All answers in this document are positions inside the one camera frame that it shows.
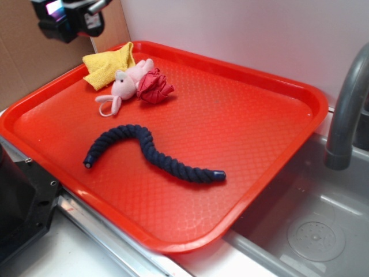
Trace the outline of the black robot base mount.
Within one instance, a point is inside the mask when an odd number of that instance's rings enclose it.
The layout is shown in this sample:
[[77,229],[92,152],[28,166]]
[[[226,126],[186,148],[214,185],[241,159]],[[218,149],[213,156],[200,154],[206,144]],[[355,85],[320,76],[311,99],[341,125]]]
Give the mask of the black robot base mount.
[[14,162],[1,147],[1,265],[50,229],[61,185],[36,162]]

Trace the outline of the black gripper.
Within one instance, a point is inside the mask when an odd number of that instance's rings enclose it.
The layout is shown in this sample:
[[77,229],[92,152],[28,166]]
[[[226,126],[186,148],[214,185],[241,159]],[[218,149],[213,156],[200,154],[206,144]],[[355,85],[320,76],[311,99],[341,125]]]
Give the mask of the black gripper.
[[32,1],[40,20],[66,20],[78,36],[98,37],[104,31],[102,10],[111,2],[99,1]]

